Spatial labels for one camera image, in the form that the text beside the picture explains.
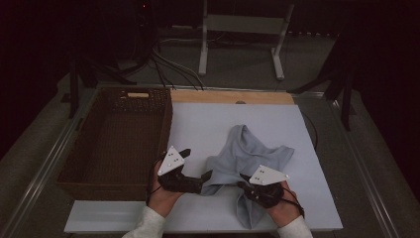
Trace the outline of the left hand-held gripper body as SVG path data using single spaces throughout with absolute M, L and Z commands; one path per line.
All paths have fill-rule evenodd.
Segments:
M 179 153 L 174 147 L 168 149 L 158 169 L 157 180 L 167 191 L 199 194 L 203 181 L 182 173 L 186 158 Z

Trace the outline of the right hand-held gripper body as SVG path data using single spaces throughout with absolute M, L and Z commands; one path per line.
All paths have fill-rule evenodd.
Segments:
M 264 208 L 276 206 L 284 195 L 281 183 L 288 179 L 289 175 L 260 165 L 251 177 L 247 178 L 251 186 L 249 196 Z

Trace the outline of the light blue tank top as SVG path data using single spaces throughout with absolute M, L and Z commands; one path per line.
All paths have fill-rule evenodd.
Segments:
M 240 174 L 251 176 L 260 165 L 282 172 L 293 154 L 294 150 L 286 146 L 266 147 L 246 125 L 236 125 L 230 130 L 221 152 L 207 159 L 206 170 L 213 173 L 202 185 L 201 194 L 214 195 L 225 185 L 237 185 L 239 181 L 250 186 Z M 262 220 L 265 211 L 238 188 L 236 213 L 240 223 L 252 229 Z

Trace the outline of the brown wicker basket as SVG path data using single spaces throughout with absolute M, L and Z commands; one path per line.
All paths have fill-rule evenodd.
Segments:
M 57 185 L 77 200 L 145 200 L 150 169 L 166 151 L 171 119 L 167 89 L 99 89 Z

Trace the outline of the person's left hand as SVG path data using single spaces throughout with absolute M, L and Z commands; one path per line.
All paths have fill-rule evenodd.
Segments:
M 158 169 L 161 162 L 157 162 L 154 167 L 153 185 L 151 188 L 148 207 L 162 217 L 168 217 L 177 201 L 183 196 L 182 192 L 172 192 L 163 189 L 158 182 Z

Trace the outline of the person's right hand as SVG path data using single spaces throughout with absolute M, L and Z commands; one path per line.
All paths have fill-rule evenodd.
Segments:
M 283 227 L 301 215 L 297 206 L 296 193 L 294 191 L 286 191 L 283 200 L 276 206 L 266 210 L 272 221 L 278 226 Z

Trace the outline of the white table mat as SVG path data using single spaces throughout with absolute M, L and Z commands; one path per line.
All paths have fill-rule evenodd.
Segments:
M 189 148 L 183 172 L 198 177 L 206 159 L 220 153 L 230 129 L 245 125 L 267 147 L 294 150 L 283 172 L 297 193 L 305 221 L 313 231 L 343 227 L 330 188 L 296 105 L 175 103 L 169 144 Z M 236 215 L 238 189 L 225 186 L 210 196 L 185 194 L 166 219 L 167 233 L 247 233 Z M 64 227 L 66 233 L 113 233 L 135 228 L 145 204 L 142 201 L 77 200 Z

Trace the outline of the light wooden board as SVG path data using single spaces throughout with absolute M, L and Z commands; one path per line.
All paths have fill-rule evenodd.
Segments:
M 173 102 L 276 105 L 294 104 L 292 96 L 284 92 L 173 90 L 170 94 Z

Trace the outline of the black metal stand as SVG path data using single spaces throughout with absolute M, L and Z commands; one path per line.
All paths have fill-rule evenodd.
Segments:
M 357 66 L 356 42 L 342 33 L 337 38 L 317 77 L 302 86 L 288 90 L 288 93 L 301 94 L 329 81 L 330 84 L 324 91 L 323 96 L 329 101 L 342 96 L 341 121 L 343 126 L 350 131 L 352 87 Z
M 79 107 L 79 86 L 78 81 L 81 80 L 87 87 L 95 87 L 98 80 L 93 72 L 93 69 L 98 69 L 105 73 L 113 80 L 124 85 L 136 85 L 135 82 L 130 81 L 117 72 L 112 71 L 105 65 L 99 63 L 87 54 L 80 51 L 73 50 L 69 54 L 69 118 L 73 118 Z

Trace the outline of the dark equipment with red light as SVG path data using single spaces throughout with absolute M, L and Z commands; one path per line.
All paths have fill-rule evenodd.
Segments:
M 135 60 L 143 65 L 149 59 L 158 37 L 154 0 L 133 0 L 135 10 Z

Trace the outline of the white metal stand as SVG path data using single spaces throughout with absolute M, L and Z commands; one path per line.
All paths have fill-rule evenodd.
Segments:
M 270 50 L 270 54 L 276 78 L 278 80 L 284 80 L 285 71 L 283 70 L 280 59 L 280 51 L 285 40 L 294 7 L 294 4 L 288 4 L 282 18 L 216 15 L 208 12 L 208 0 L 203 0 L 202 40 L 198 74 L 205 75 L 207 73 L 209 50 L 207 35 L 209 31 L 266 34 L 278 35 L 278 43 Z

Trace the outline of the metal table frame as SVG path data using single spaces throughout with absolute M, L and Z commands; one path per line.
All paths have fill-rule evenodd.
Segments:
M 18 139 L 0 162 L 0 238 L 61 237 L 70 198 L 54 185 L 95 90 L 85 89 L 73 118 L 59 96 Z M 402 238 L 383 187 L 395 174 L 392 156 L 354 98 L 351 130 L 342 125 L 340 105 L 319 92 L 292 96 L 332 190 L 344 224 L 316 231 L 321 238 Z

